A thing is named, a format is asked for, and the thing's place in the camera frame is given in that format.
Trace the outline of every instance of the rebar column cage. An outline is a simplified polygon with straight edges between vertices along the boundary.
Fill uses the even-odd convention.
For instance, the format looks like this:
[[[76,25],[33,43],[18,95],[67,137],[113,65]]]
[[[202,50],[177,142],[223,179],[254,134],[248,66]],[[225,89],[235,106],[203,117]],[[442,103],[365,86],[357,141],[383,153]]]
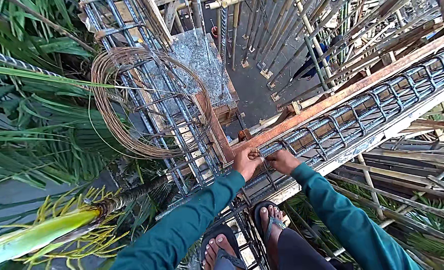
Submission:
[[[416,104],[444,89],[444,48],[411,65],[370,89],[342,103],[324,115],[302,124],[261,148],[263,156],[286,149],[315,170],[337,158],[341,151],[351,149],[356,142],[371,138],[378,126],[395,119]],[[235,213],[265,200],[277,190],[287,187],[293,178],[282,175],[272,178],[267,166],[249,180],[239,196],[245,198],[233,209],[221,213],[217,225]],[[260,183],[268,180],[266,185]]]
[[[131,15],[131,23],[125,23],[128,20],[122,18],[118,10],[120,4],[123,4],[124,9]],[[161,40],[161,35],[153,32],[157,31],[156,27],[152,27],[153,30],[146,27],[148,23],[151,26],[154,23],[151,23],[151,17],[146,14],[150,11],[148,11],[143,0],[122,0],[117,3],[112,0],[90,0],[84,2],[83,9],[89,17],[90,23],[98,31],[97,37],[108,51],[120,46],[145,46],[152,52],[166,52],[171,49],[170,45],[167,46],[167,43]],[[112,17],[113,21],[107,21],[109,17]],[[137,30],[137,33],[142,37],[142,41],[137,41],[129,33],[129,30],[133,31],[133,29]],[[125,40],[117,39],[116,37],[120,36],[115,36],[116,34],[123,35]],[[156,122],[155,116],[157,115],[153,113],[153,110],[141,109],[138,111],[147,131],[153,135],[158,135],[161,132],[172,132],[179,147],[184,151],[183,158],[167,158],[164,160],[168,173],[184,199],[195,193],[200,187],[207,186],[215,177],[220,175],[220,161],[215,150],[210,146],[209,138],[200,132],[201,122],[198,116],[201,113],[198,107],[187,98],[187,89],[185,89],[185,85],[183,85],[180,78],[168,76],[166,73],[168,69],[171,69],[171,73],[175,75],[179,72],[179,70],[172,69],[171,66],[161,66],[156,61],[141,61],[140,64],[135,64],[130,69],[123,69],[120,79],[126,87],[137,88],[136,81],[139,80],[149,88],[159,90],[144,93],[150,97],[149,102],[144,99],[141,91],[129,90],[128,93],[135,107],[155,107],[158,113],[162,115],[164,129]],[[198,153],[194,153],[186,147],[184,139],[187,138],[196,140],[199,148]],[[168,143],[163,137],[153,136],[153,143],[162,149],[168,148]],[[203,161],[204,166],[201,166],[200,163],[197,164],[197,160]],[[185,181],[187,177],[184,177],[181,172],[183,168],[187,167],[194,175],[194,183]]]

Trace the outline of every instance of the wooden plank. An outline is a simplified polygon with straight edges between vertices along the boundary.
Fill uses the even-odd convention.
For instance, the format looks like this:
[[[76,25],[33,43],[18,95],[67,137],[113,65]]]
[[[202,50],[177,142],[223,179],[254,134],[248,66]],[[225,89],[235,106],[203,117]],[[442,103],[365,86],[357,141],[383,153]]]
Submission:
[[[154,17],[156,20],[156,23],[160,26],[162,29],[162,34],[165,38],[162,40],[168,40],[169,42],[172,42],[172,35],[170,34],[170,30],[167,28],[167,25],[165,25],[165,22],[162,18],[162,15],[160,14],[159,7],[155,4],[154,0],[142,0],[146,1],[147,9],[150,14]]]
[[[179,3],[177,1],[173,1],[167,4],[167,7],[165,8],[165,25],[167,26],[167,29],[169,31],[172,30],[173,22],[175,20],[175,17],[177,16],[177,7],[179,6]]]
[[[205,96],[202,95],[202,93],[195,94],[195,98],[199,103],[204,103]],[[232,149],[230,148],[229,141],[227,140],[227,137],[225,136],[225,133],[222,130],[222,127],[220,126],[219,120],[215,116],[214,111],[212,110],[210,112],[212,114],[212,118],[210,120],[210,135],[214,138],[214,143],[219,146],[220,152],[223,155],[222,160],[224,164],[229,163],[234,159],[234,154],[232,152]]]
[[[416,161],[444,163],[444,155],[438,155],[438,154],[407,153],[404,151],[391,151],[383,149],[374,149],[370,151],[368,154],[385,156],[385,157],[411,159]]]
[[[232,147],[234,154],[236,155],[243,149],[247,147],[260,147],[263,146],[274,139],[278,138],[281,135],[284,135],[296,127],[302,126],[306,124],[310,120],[313,120],[315,117],[321,116],[327,111],[331,110],[334,107],[342,104],[343,102],[349,100],[351,97],[366,91],[370,87],[374,86],[376,83],[387,79],[388,77],[396,74],[400,70],[403,70],[410,65],[416,63],[422,58],[432,54],[434,51],[437,51],[440,48],[444,47],[444,36],[432,41],[431,43],[423,46],[422,48],[411,52],[407,56],[397,60],[396,62],[382,68],[381,70],[375,72],[369,77],[363,78],[357,83],[352,84],[351,86],[343,89],[339,93],[332,95],[325,100],[316,103],[312,107],[304,109],[301,114],[298,114],[290,119],[285,120],[284,122],[278,124],[273,127],[269,131],[257,135],[254,138],[244,141],[242,143],[236,144]]]

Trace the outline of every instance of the toe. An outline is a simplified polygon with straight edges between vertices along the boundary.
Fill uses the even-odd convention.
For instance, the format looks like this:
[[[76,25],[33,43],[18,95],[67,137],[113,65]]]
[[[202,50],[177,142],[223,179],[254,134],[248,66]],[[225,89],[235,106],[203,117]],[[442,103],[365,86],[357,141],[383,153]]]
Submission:
[[[215,261],[215,252],[209,244],[206,246],[205,252],[206,252],[205,258],[207,259],[207,263],[213,268],[214,266],[213,264]]]
[[[210,247],[214,251],[214,254],[215,254],[214,259],[215,259],[217,257],[217,253],[219,252],[219,246],[216,244],[214,238],[210,239],[208,244],[210,245]]]
[[[227,253],[229,253],[232,256],[235,256],[235,252],[233,251],[232,246],[230,245],[229,241],[227,240],[227,237],[223,234],[219,234],[216,238],[217,245],[224,249]]]
[[[265,207],[262,207],[260,209],[260,219],[262,220],[262,230],[264,232],[267,231],[267,225],[268,225],[268,210]]]
[[[268,216],[273,217],[274,216],[274,207],[272,205],[268,206]]]
[[[202,261],[202,266],[204,270],[210,270],[210,265],[207,263],[207,260]]]

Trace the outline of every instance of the concrete floor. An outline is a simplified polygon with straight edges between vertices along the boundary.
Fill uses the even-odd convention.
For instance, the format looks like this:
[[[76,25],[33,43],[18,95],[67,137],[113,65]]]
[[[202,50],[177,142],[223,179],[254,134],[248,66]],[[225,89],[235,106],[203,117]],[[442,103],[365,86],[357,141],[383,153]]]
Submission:
[[[272,8],[273,2],[269,1],[269,6],[266,8],[266,14],[270,15],[270,11]],[[276,11],[274,13],[274,16],[278,15],[283,2],[279,1],[276,5]],[[230,79],[235,87],[235,90],[237,91],[237,94],[239,95],[240,101],[238,104],[239,110],[242,113],[245,113],[245,124],[247,127],[254,126],[259,123],[260,120],[270,118],[274,115],[276,115],[277,112],[277,103],[283,103],[287,100],[292,99],[294,96],[297,96],[304,92],[306,89],[309,89],[316,84],[320,83],[318,77],[312,78],[310,81],[306,81],[305,79],[301,79],[294,83],[292,86],[290,86],[283,95],[280,96],[280,100],[277,102],[274,102],[272,98],[270,97],[271,94],[273,94],[273,91],[277,92],[280,89],[282,89],[290,80],[291,76],[299,67],[301,67],[305,61],[305,55],[307,54],[307,50],[305,49],[291,64],[290,68],[287,68],[284,73],[275,81],[275,88],[273,91],[271,91],[267,87],[267,79],[263,77],[260,74],[260,70],[256,66],[256,61],[253,59],[255,52],[248,54],[248,62],[249,67],[243,68],[241,66],[241,60],[243,58],[244,50],[242,49],[242,46],[244,46],[247,43],[247,40],[243,39],[242,35],[245,34],[247,22],[250,16],[250,1],[246,0],[242,2],[242,13],[240,18],[239,27],[237,29],[237,40],[236,40],[236,48],[235,48],[235,71],[232,70],[231,65],[233,58],[227,57],[226,62],[226,69],[229,73]],[[216,18],[216,11],[210,10],[210,9],[204,9],[204,20],[205,20],[205,28],[206,32],[210,33],[210,29],[212,28],[212,23],[210,19],[213,20],[213,23],[217,24],[217,18]],[[229,15],[233,13],[233,7],[229,7]],[[276,17],[272,19],[270,27],[268,30],[270,31],[273,27],[274,21]],[[228,30],[232,29],[232,16],[229,16],[229,26]],[[285,48],[282,50],[282,54],[279,55],[277,58],[273,68],[272,72],[274,73],[273,76],[275,76],[280,69],[285,65],[287,62],[287,59],[291,58],[291,56],[296,51],[295,48],[299,48],[299,46],[302,44],[302,41],[296,41],[295,40],[295,34],[298,32],[299,28],[294,31],[294,33],[289,38],[289,44],[285,46]],[[270,63],[273,60],[273,57],[279,50],[279,47],[282,44],[282,41],[285,40],[286,33],[282,37],[281,41],[279,42],[278,46],[275,48],[275,50],[271,50],[269,52],[269,55],[266,59],[266,64],[270,65]],[[227,51],[231,52],[231,44],[227,44]],[[259,54],[258,61],[262,58],[261,54]],[[311,93],[305,93],[303,98],[308,99],[314,95],[316,95],[317,91],[320,91],[320,89],[316,89],[315,91]],[[224,127],[224,131],[227,135],[231,136],[231,138],[237,138],[237,132],[241,130],[240,124],[238,121],[232,122],[229,127]]]

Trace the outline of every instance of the black flip-flop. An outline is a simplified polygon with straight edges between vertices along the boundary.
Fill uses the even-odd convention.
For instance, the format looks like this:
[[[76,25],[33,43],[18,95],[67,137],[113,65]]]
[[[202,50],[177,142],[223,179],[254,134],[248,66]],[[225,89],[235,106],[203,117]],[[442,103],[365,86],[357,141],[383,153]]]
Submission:
[[[287,228],[281,220],[274,218],[274,217],[269,217],[270,219],[268,221],[267,231],[264,234],[264,230],[262,228],[262,218],[260,217],[260,209],[262,207],[265,207],[265,208],[267,208],[267,211],[268,211],[268,206],[270,206],[270,205],[272,205],[273,207],[277,207],[277,205],[271,201],[261,201],[257,205],[255,205],[254,212],[253,212],[255,227],[257,228],[258,234],[260,235],[260,237],[263,238],[263,241],[265,243],[267,243],[268,239],[270,238],[270,233],[272,232],[272,224],[275,223],[275,224],[279,225],[282,228],[282,230]]]
[[[210,239],[212,238],[215,239],[219,234],[225,235],[227,241],[229,242],[230,246],[232,247],[237,257],[230,255],[224,249],[219,247],[219,251],[217,252],[217,258],[215,259],[214,265],[216,265],[217,261],[220,260],[221,258],[225,258],[229,260],[233,264],[233,266],[239,267],[241,269],[247,269],[240,255],[240,249],[237,243],[237,238],[235,237],[235,234],[233,233],[232,229],[225,224],[220,224],[219,226],[211,228],[210,230],[205,232],[204,237],[202,238],[202,243],[200,245],[200,253],[199,253],[200,262],[203,262],[205,259],[206,246],[208,245]]]

